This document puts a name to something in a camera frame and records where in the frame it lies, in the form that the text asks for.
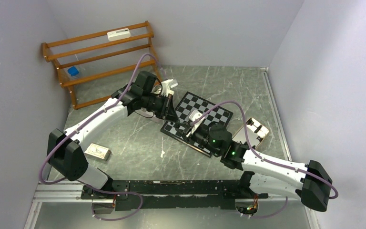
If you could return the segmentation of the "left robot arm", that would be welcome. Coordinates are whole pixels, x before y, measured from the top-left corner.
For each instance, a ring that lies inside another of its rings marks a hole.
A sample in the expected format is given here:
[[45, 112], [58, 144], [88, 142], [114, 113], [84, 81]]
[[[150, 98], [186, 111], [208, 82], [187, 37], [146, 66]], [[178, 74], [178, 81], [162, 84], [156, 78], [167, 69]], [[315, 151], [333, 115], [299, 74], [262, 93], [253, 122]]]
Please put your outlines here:
[[113, 191], [113, 179], [89, 164], [84, 152], [102, 131], [137, 110], [151, 112], [155, 118], [176, 122], [178, 116], [173, 106], [175, 79], [165, 80], [156, 89], [159, 79], [152, 73], [141, 71], [134, 82], [114, 92], [95, 112], [78, 124], [49, 135], [46, 162], [69, 181], [80, 181], [93, 187], [100, 198], [107, 198]]

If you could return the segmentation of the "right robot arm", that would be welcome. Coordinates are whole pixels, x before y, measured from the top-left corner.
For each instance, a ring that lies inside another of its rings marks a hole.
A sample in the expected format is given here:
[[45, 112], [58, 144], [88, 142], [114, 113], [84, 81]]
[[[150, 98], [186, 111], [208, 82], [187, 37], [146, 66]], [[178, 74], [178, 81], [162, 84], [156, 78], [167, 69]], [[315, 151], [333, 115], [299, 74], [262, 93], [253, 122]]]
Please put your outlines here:
[[217, 122], [198, 128], [184, 124], [177, 135], [188, 144], [206, 148], [226, 167], [243, 171], [245, 180], [238, 185], [242, 197], [275, 194], [298, 199], [315, 211], [327, 210], [333, 181], [321, 163], [290, 162], [257, 152], [246, 143], [234, 141], [226, 127]]

